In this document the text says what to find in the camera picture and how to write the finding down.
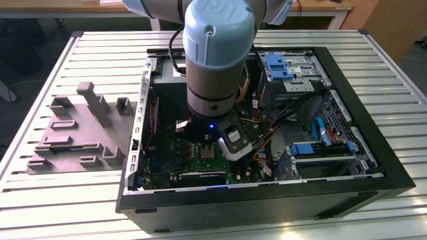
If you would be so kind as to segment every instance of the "black cable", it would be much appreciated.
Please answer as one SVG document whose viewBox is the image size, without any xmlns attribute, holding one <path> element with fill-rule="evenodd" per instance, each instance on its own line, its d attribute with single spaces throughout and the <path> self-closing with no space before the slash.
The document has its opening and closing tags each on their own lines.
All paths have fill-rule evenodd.
<svg viewBox="0 0 427 240">
<path fill-rule="evenodd" d="M 321 96 L 327 92 L 326 89 L 318 90 L 315 92 L 310 92 L 306 93 L 297 101 L 294 101 L 278 114 L 278 116 L 275 117 L 275 119 L 271 121 L 270 124 L 270 128 L 271 129 L 274 127 L 274 125 L 277 124 L 277 122 L 281 119 L 286 119 L 289 118 L 301 108 L 301 106 L 303 105 L 305 101 L 309 100 L 313 97 Z"/>
<path fill-rule="evenodd" d="M 174 43 L 174 40 L 175 40 L 177 36 L 183 31 L 183 29 L 185 29 L 185 25 L 182 25 L 179 27 L 179 29 L 177 30 L 177 32 L 174 33 L 174 35 L 173 35 L 170 41 L 169 41 L 169 57 L 171 58 L 173 65 L 174 65 L 174 68 L 175 68 L 177 72 L 179 72 L 181 74 L 186 74 L 186 68 L 185 67 L 179 67 L 178 64 L 177 64 L 177 61 L 175 61 L 174 55 L 173 55 L 173 43 Z"/>
<path fill-rule="evenodd" d="M 262 56 L 261 56 L 261 53 L 259 51 L 257 50 L 254 44 L 253 44 L 253 51 L 255 53 L 255 57 L 257 57 L 257 60 L 259 62 L 259 67 L 262 69 L 262 73 L 261 73 L 261 79 L 263 79 L 263 76 L 266 77 L 266 81 L 265 81 L 265 89 L 267 91 L 267 114 L 266 114 L 266 118 L 265 118 L 265 122 L 267 123 L 269 122 L 269 119 L 270 119 L 270 116 L 271 116 L 271 111 L 273 111 L 273 105 L 271 105 L 271 96 L 270 96 L 270 89 L 269 89 L 269 80 L 267 80 L 267 71 L 266 71 L 266 68 L 265 68 L 265 63 L 263 63 L 263 59 L 262 59 Z"/>
<path fill-rule="evenodd" d="M 185 24 L 186 16 L 183 11 L 183 0 L 178 0 L 178 16 L 181 23 Z"/>
<path fill-rule="evenodd" d="M 298 2 L 298 13 L 297 13 L 297 17 L 302 17 L 302 16 L 303 16 L 302 2 L 301 2 L 301 0 L 297 0 L 297 2 Z"/>
<path fill-rule="evenodd" d="M 266 174 L 266 181 L 270 182 L 274 180 L 274 167 L 275 167 L 275 162 L 274 162 L 274 153 L 273 153 L 273 141 L 270 141 L 265 147 L 266 150 L 266 165 L 271 170 L 271 176 Z"/>
</svg>

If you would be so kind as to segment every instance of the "cable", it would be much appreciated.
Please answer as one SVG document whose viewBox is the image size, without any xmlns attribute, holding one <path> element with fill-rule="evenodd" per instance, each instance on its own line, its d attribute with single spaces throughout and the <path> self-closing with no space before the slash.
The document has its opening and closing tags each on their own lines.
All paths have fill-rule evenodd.
<svg viewBox="0 0 427 240">
<path fill-rule="evenodd" d="M 298 13 L 297 13 L 297 17 L 302 17 L 302 16 L 303 16 L 302 2 L 301 2 L 301 0 L 297 0 L 297 2 L 298 2 Z"/>
<path fill-rule="evenodd" d="M 258 63 L 259 63 L 259 67 L 262 69 L 259 81 L 263 80 L 263 75 L 266 76 L 265 89 L 267 90 L 267 114 L 266 114 L 265 121 L 267 123 L 269 119 L 270 119 L 270 116 L 271 116 L 271 111 L 273 111 L 271 96 L 270 96 L 270 89 L 269 89 L 269 80 L 267 80 L 269 75 L 267 75 L 267 71 L 266 71 L 266 68 L 265 68 L 265 63 L 263 63 L 262 56 L 261 56 L 259 51 L 257 50 L 254 44 L 253 44 L 251 48 L 253 48 L 253 51 L 255 53 L 255 57 L 257 57 L 257 60 L 258 60 Z"/>
<path fill-rule="evenodd" d="M 177 64 L 177 61 L 175 61 L 174 55 L 173 55 L 173 44 L 174 44 L 174 40 L 175 40 L 177 36 L 181 34 L 183 29 L 185 29 L 185 25 L 182 25 L 179 27 L 179 29 L 177 30 L 177 32 L 174 33 L 174 35 L 173 35 L 170 41 L 169 41 L 169 57 L 171 58 L 173 65 L 174 65 L 174 68 L 175 68 L 177 72 L 179 72 L 181 74 L 186 74 L 186 67 L 179 67 L 178 64 Z"/>
<path fill-rule="evenodd" d="M 46 81 L 43 80 L 35 80 L 35 81 L 22 81 L 22 82 L 18 82 L 15 84 L 13 84 L 11 86 L 7 87 L 7 93 L 9 93 L 9 102 L 14 105 L 19 104 L 21 100 L 22 100 L 22 97 L 17 95 L 17 99 L 15 101 L 13 101 L 13 91 L 11 91 L 11 88 L 17 87 L 18 85 L 22 85 L 22 84 L 26 84 L 26 83 L 38 83 L 38 82 L 43 82 L 46 83 Z"/>
<path fill-rule="evenodd" d="M 263 148 L 266 147 L 266 145 L 269 144 L 269 142 L 273 140 L 274 138 L 274 135 L 271 135 L 270 138 L 267 138 L 267 140 L 265 141 L 265 143 L 261 145 L 258 151 L 255 152 L 254 156 L 253 156 L 253 159 L 257 158 L 257 156 L 259 155 L 261 151 L 263 150 Z"/>
<path fill-rule="evenodd" d="M 249 121 L 249 122 L 253 122 L 253 123 L 262 123 L 263 121 L 261 121 L 261 120 L 253 120 L 253 119 L 249 119 L 249 118 L 239 118 L 241 120 L 243 120 L 243 121 Z"/>
<path fill-rule="evenodd" d="M 43 80 L 35 80 L 35 81 L 29 80 L 29 81 L 22 81 L 22 82 L 18 82 L 18 83 L 13 84 L 11 86 L 9 86 L 9 88 L 14 88 L 15 86 L 22 85 L 22 84 L 26 84 L 26 83 L 46 83 L 46 82 L 47 82 L 47 81 L 43 81 Z"/>
<path fill-rule="evenodd" d="M 273 126 L 277 124 L 277 122 L 281 119 L 286 119 L 289 118 L 295 112 L 297 110 L 301 108 L 301 106 L 303 105 L 305 101 L 309 100 L 313 97 L 321 96 L 327 92 L 326 89 L 318 90 L 315 92 L 310 92 L 306 93 L 297 101 L 294 101 L 278 114 L 278 116 L 275 117 L 275 119 L 273 120 L 271 124 L 270 124 L 270 128 L 273 128 Z"/>
<path fill-rule="evenodd" d="M 246 71 L 245 86 L 243 86 L 243 88 L 239 86 L 239 88 L 241 88 L 241 96 L 235 100 L 235 103 L 242 102 L 242 100 L 245 99 L 245 97 L 247 95 L 249 88 L 250 88 L 251 78 L 250 78 L 250 70 L 249 70 L 249 65 L 247 64 L 245 64 L 245 71 Z"/>
</svg>

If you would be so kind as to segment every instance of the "computer motherboard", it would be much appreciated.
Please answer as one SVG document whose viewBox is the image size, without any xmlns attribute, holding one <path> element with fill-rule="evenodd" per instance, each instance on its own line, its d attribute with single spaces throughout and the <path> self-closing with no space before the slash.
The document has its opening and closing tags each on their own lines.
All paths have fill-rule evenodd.
<svg viewBox="0 0 427 240">
<path fill-rule="evenodd" d="M 189 141 L 170 125 L 158 132 L 147 149 L 143 182 L 147 189 L 257 183 L 262 181 L 259 164 L 249 157 L 226 159 L 211 135 L 203 141 Z"/>
</svg>

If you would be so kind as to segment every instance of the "aluminum extrusion table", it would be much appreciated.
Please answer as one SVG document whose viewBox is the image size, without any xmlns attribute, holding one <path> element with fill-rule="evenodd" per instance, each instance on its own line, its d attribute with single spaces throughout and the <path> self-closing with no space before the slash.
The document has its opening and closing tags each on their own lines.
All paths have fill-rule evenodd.
<svg viewBox="0 0 427 240">
<path fill-rule="evenodd" d="M 74 103 L 81 81 L 109 102 L 139 98 L 149 48 L 166 48 L 173 32 L 74 33 L 0 163 L 0 239 L 426 239 L 427 99 L 370 35 L 358 31 L 261 31 L 257 46 L 327 47 L 417 188 L 343 218 L 147 235 L 115 213 L 122 171 L 27 175 L 54 96 Z M 175 46 L 182 47 L 182 37 Z"/>
</svg>

